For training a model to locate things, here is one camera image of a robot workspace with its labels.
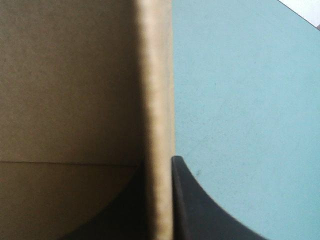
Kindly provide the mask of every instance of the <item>black curved edge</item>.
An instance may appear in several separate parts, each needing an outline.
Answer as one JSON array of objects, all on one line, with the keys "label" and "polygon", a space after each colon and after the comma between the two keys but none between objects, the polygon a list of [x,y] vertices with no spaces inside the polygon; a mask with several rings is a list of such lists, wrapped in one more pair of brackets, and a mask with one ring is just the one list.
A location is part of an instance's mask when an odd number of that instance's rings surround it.
[{"label": "black curved edge", "polygon": [[60,240],[146,240],[145,198],[145,173],[141,166],[107,207]]},{"label": "black curved edge", "polygon": [[171,161],[175,240],[266,240],[216,204],[181,156]]}]

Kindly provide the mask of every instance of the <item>light blue surface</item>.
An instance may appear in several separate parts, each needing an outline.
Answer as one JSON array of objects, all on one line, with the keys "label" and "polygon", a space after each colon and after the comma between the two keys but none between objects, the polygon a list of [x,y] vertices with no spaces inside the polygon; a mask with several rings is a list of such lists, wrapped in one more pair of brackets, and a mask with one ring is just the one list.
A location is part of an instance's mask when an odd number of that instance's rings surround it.
[{"label": "light blue surface", "polygon": [[271,240],[320,240],[320,31],[276,0],[174,0],[176,153]]}]

